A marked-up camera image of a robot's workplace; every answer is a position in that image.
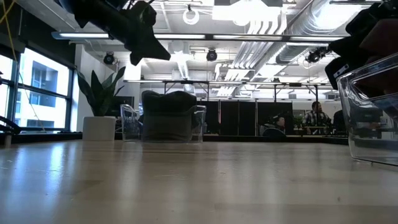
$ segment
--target window frame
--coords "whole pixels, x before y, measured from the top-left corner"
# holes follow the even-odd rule
[[[44,90],[41,88],[37,88],[31,85],[25,85],[23,83],[19,83],[19,75],[17,74],[19,71],[18,66],[21,63],[21,55],[17,55],[18,63],[14,60],[12,60],[12,72],[11,72],[11,80],[5,80],[2,79],[2,84],[7,85],[9,87],[9,99],[8,99],[8,106],[7,106],[7,113],[6,113],[6,118],[10,119],[11,121],[15,120],[15,113],[16,113],[16,105],[17,105],[17,95],[18,95],[18,89],[20,88],[21,90],[30,90],[36,93],[41,93],[49,96],[55,96],[58,98],[63,98],[66,101],[66,113],[65,113],[65,125],[64,128],[44,128],[46,131],[69,131],[70,130],[70,116],[71,116],[71,108],[72,108],[72,90],[73,90],[73,74],[75,72],[74,68],[71,68],[68,65],[65,65],[64,63],[60,63],[57,60],[54,60],[50,57],[47,57],[50,60],[53,60],[63,66],[66,66],[69,69],[69,75],[68,75],[68,91],[66,95],[59,94],[56,92],[52,92],[49,90]],[[41,131],[42,128],[33,128],[33,127],[21,127],[22,131]]]

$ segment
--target ceiling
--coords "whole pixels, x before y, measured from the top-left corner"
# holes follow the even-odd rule
[[[300,10],[308,4],[310,0],[295,0],[296,5],[290,6],[286,10],[287,23],[292,20]],[[53,28],[62,32],[103,32],[92,24],[87,24],[81,29],[74,20],[74,15],[67,13],[53,0],[17,0],[17,2],[27,11],[37,16]],[[188,25],[182,19],[183,12],[187,8],[186,4],[175,5],[167,1],[158,2],[155,0],[152,7],[157,11],[157,22],[154,26],[155,33],[206,33],[206,34],[245,34],[249,26],[237,26],[232,21],[215,21],[212,19],[211,9],[214,5],[213,0],[191,2],[193,9],[200,9],[200,19],[195,25]],[[333,35],[346,35],[345,26],[335,30]],[[102,60],[106,52],[114,52],[115,57],[121,62],[129,60],[129,54],[124,49],[122,43],[117,40],[91,40],[90,42],[81,42],[85,44],[85,49]],[[162,41],[164,46],[168,46],[170,41]],[[208,70],[215,71],[217,63],[232,61],[241,48],[242,42],[232,41],[186,41],[189,52],[194,56],[187,61],[189,70]],[[214,48],[218,53],[217,62],[207,62],[206,54],[208,49]],[[324,72],[325,66],[334,57],[326,57],[316,65],[308,65],[303,62],[304,56],[297,59],[296,62],[283,70],[283,73],[277,74],[282,82],[299,82],[315,77],[317,81],[326,81]],[[156,77],[156,74],[172,73],[178,70],[177,62],[164,61],[145,58],[142,61],[142,74]]]

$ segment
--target black partition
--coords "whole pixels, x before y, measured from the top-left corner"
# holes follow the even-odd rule
[[[258,124],[268,123],[273,116],[281,115],[285,118],[285,133],[294,133],[293,104],[292,103],[257,103]]]
[[[239,128],[239,103],[237,101],[221,102],[221,135],[237,136]]]
[[[256,103],[239,102],[239,136],[256,135]]]
[[[219,134],[220,124],[218,122],[218,101],[199,101],[198,104],[206,106],[206,132]]]

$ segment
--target potted plant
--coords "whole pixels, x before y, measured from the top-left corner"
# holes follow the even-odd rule
[[[78,84],[81,92],[86,96],[94,116],[83,118],[83,140],[85,141],[112,141],[114,139],[115,122],[113,117],[105,117],[112,105],[114,97],[124,87],[115,92],[116,83],[123,77],[125,67],[121,68],[113,80],[111,74],[103,83],[100,83],[94,70],[91,73],[91,86],[83,74],[78,71]]]

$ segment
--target glass wall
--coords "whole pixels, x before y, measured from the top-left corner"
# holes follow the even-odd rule
[[[72,70],[31,49],[17,62],[0,55],[0,116],[24,131],[67,131]]]

